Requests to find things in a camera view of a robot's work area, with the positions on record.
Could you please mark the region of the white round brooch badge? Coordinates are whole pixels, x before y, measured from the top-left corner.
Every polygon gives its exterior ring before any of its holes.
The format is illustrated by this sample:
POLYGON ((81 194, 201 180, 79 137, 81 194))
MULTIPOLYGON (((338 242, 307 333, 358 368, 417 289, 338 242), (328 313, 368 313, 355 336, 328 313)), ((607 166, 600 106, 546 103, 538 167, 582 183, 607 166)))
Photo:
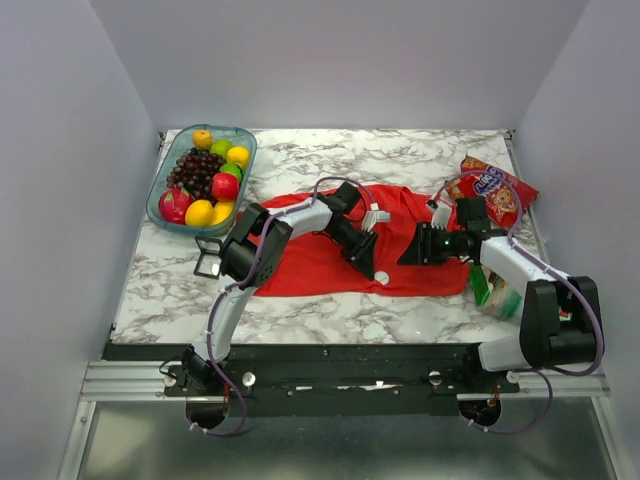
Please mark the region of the white round brooch badge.
POLYGON ((374 274, 374 280, 383 286, 389 284, 390 277, 385 271, 376 271, 374 274))

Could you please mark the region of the red t-shirt garment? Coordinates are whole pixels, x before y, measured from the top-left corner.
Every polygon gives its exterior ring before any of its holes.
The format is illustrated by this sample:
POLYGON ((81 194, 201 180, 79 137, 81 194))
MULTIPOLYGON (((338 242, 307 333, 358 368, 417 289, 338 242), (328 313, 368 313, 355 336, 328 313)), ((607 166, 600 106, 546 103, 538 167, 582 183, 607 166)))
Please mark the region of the red t-shirt garment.
POLYGON ((305 234, 289 241, 281 262, 267 283, 258 288, 261 297, 304 297, 358 292, 391 297, 452 296, 463 292, 470 266, 459 259, 440 266, 397 263, 412 240, 416 225, 428 222, 427 197, 405 186, 374 184, 367 189, 379 207, 391 213, 391 221, 375 226, 379 238, 374 264, 385 273, 383 284, 370 280, 350 266, 340 247, 321 234, 305 234))

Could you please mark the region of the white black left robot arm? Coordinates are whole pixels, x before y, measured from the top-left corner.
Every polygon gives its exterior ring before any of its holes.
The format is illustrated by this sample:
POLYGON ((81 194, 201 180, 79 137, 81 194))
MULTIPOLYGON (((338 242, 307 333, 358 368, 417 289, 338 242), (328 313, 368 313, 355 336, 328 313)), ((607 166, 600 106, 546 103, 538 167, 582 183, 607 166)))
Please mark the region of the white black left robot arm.
POLYGON ((202 337, 182 355, 188 384, 201 395, 214 393, 221 380, 230 380, 221 365, 227 359, 233 333, 257 289, 275 273, 290 240, 320 232, 341 247, 352 268, 369 279, 375 277, 374 226, 388 222, 369 190, 357 182, 342 184, 325 195, 314 190, 303 201, 276 209, 249 205, 222 242, 218 292, 210 308, 202 337))

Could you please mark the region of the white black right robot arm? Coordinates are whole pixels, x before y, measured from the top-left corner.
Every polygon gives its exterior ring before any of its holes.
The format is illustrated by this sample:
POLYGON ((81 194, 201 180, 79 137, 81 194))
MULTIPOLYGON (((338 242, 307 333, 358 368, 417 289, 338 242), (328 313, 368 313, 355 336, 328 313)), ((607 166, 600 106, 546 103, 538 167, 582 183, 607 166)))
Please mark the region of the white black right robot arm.
POLYGON ((552 369, 582 376, 599 367, 604 337, 592 279, 551 267, 507 230, 494 228, 482 197, 458 199, 454 207, 434 199, 426 205, 431 220, 416 225, 400 265, 469 260, 497 274, 522 298, 519 333, 478 344, 476 358, 461 365, 467 389, 485 390, 499 371, 552 369))

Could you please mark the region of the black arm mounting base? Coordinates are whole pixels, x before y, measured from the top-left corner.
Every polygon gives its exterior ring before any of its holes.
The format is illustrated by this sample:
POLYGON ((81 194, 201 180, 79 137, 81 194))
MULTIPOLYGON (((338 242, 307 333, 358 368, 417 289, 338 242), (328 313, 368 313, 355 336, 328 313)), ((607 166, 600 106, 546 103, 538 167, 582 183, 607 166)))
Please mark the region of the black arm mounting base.
POLYGON ((481 369, 467 344, 236 344, 222 373, 185 344, 109 343, 107 361, 160 361, 164 393, 193 420, 430 414, 455 416, 519 390, 481 369))

